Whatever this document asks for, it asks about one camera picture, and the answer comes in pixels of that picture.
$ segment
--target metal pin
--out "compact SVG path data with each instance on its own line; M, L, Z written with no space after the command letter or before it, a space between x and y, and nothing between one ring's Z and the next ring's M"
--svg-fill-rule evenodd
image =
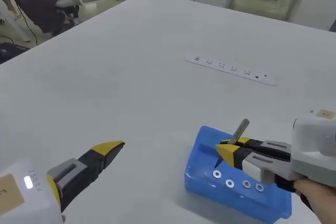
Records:
M231 179L227 179L225 181L225 185L228 187L228 188L234 188L235 187L235 183L231 180Z
M221 176L222 176L221 172L218 171L218 170L214 170L214 171L212 172L212 175L213 175L215 178L221 178Z
M250 124L248 119L244 119L238 129L236 130L235 134L233 134L232 138L229 141L229 144L235 144L243 135L244 131L246 130L247 126Z
M257 189L257 191L262 193L264 191L264 186L261 185L261 184L256 184L256 189Z
M243 186L244 186L245 188L251 188L251 183L250 183L249 181L247 181L247 180L244 180L244 181L243 181Z

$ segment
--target black cable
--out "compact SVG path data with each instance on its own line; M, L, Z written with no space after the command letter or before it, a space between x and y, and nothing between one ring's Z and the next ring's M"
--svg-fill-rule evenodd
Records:
M7 37L7 36L0 36L0 38L6 38L6 39L9 39L9 40L12 42L12 44L14 44L14 41L13 41L11 38Z
M27 25L29 31L30 31L30 32L32 33L32 35L34 36L34 38L35 38L35 43L36 43L36 45L38 46L38 41L37 41L37 37L36 37L35 33L32 31L32 29L31 29L30 26L28 25L27 19L26 19L25 15L23 14L21 8L17 5L16 2L15 2L15 4L16 4L17 8L19 9L19 11L20 11L20 13L21 13L23 19L25 20L25 23L26 23L26 25Z

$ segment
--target white power strip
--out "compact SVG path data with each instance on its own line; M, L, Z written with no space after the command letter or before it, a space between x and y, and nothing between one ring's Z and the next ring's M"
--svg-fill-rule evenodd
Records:
M276 82L275 78L273 78L273 77L271 77L271 76L269 76L268 74L265 74L265 73L251 72L251 71L246 70L242 67L228 65L228 64L225 64L223 62L211 60L211 59L208 59L208 58L203 58L203 57L200 57L200 56L196 56L196 57L195 56L186 56L184 58L184 60L188 61L188 62L191 62L191 63L195 63L197 65L204 66L204 67L216 69L216 70L221 71L221 72L234 74L235 76L240 76L240 77L243 77L245 79L261 82L263 84L267 84L267 85L271 85L271 86L276 86L277 85L277 82Z

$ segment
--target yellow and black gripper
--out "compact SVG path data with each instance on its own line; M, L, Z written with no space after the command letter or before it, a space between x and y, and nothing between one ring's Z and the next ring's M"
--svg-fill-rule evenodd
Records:
M241 137L235 144L229 140L216 145L220 155L215 167L223 160L231 167L242 170L255 180L265 183L275 183L277 187L294 193L294 181L302 175L291 170L291 145L282 142L259 141ZM305 195L302 202L311 209Z
M47 173L61 212L107 168L125 145L122 141L96 145L79 159L70 159Z

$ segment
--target blue tray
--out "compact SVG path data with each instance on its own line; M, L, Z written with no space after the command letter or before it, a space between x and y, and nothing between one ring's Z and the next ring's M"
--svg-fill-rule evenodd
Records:
M291 193L275 185L264 185L264 192L256 190L256 180L241 170L222 162L218 167L220 179L213 177L213 171L219 155L215 145L232 135L202 127L197 135L184 174L186 190L234 208L248 216L265 223L274 223L280 218L291 216ZM235 186L228 188L225 181L231 179ZM243 180L251 182L251 188L243 186Z

